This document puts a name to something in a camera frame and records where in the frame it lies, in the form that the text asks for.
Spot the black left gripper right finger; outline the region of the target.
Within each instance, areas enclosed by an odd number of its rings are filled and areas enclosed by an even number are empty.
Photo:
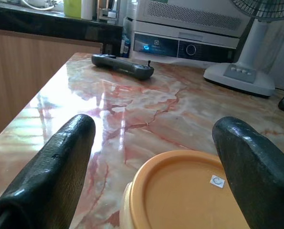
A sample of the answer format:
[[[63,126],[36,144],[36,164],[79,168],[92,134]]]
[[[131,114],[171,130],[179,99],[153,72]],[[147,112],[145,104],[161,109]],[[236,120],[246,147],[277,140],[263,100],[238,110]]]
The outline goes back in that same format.
[[[232,194],[252,229],[284,229],[284,153],[246,122],[226,116],[212,138]]]

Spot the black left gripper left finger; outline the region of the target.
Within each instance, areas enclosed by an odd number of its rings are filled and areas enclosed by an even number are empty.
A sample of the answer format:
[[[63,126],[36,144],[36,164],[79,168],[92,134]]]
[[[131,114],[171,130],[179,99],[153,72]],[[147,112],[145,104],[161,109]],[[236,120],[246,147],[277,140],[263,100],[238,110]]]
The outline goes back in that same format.
[[[78,114],[25,165],[0,196],[0,229],[67,229],[84,186],[95,122]]]

